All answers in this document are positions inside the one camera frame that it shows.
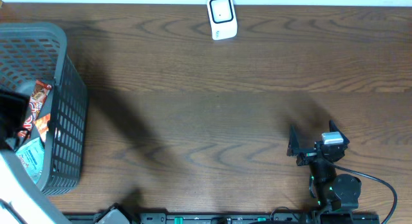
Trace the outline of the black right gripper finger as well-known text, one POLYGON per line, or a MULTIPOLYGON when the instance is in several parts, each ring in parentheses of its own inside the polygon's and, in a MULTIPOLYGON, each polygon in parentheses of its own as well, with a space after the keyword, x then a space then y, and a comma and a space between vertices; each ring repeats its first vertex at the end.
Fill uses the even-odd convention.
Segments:
POLYGON ((297 156, 300 153, 299 140, 293 126, 290 126, 287 156, 297 156))
POLYGON ((344 134, 340 131, 340 129, 336 126, 335 122, 333 120, 329 120, 329 130, 330 132, 338 132, 342 137, 344 137, 344 134))

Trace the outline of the red Top chocolate bar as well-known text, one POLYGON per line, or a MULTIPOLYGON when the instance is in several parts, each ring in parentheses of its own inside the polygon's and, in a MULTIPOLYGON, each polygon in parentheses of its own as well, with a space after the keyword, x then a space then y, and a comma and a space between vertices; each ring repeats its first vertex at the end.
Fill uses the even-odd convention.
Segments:
POLYGON ((24 121, 23 131, 18 132, 18 137, 25 137, 28 134, 28 132, 33 129, 35 121, 37 120, 39 113, 43 105, 45 104, 48 94, 51 90, 51 84, 46 84, 39 80, 36 80, 33 92, 30 95, 30 101, 28 106, 30 110, 30 115, 24 121))

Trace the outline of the teal wet wipes pack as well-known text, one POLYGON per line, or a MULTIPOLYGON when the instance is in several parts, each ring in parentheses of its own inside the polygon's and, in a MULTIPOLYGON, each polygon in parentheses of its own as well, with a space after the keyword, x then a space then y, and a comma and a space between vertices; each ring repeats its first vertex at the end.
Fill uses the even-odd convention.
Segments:
POLYGON ((40 137, 30 140, 16 152, 25 171, 36 184, 42 174, 44 165, 44 146, 40 137))

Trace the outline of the orange Kleenex tissue pack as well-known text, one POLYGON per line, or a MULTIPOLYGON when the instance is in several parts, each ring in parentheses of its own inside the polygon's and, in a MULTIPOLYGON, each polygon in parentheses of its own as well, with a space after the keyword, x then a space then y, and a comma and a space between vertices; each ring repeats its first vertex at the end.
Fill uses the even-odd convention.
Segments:
POLYGON ((48 127, 48 122, 50 121, 50 114, 47 114, 41 118, 38 118, 35 121, 35 126, 39 132, 39 136, 42 140, 42 142, 45 144, 46 143, 46 135, 47 132, 49 131, 49 127, 48 127))

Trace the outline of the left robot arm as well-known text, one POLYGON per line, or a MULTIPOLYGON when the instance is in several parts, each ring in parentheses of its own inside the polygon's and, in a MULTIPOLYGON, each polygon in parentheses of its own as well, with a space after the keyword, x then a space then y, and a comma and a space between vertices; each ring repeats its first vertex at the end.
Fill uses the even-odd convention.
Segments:
POLYGON ((20 131, 29 99, 1 90, 1 223, 69 223, 32 182, 6 143, 20 131))

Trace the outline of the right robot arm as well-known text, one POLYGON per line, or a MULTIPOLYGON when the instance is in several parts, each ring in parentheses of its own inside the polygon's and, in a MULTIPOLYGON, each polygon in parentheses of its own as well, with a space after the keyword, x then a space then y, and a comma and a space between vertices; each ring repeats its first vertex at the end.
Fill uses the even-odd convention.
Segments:
POLYGON ((311 211, 314 223, 343 216, 347 220, 352 210, 359 207, 361 181, 350 174, 336 172, 335 162, 345 156, 349 143, 333 120, 329 121, 329 131, 311 148, 301 147, 296 130, 290 128, 286 155, 296 157, 296 165, 310 168, 309 190, 319 204, 318 209, 311 211))

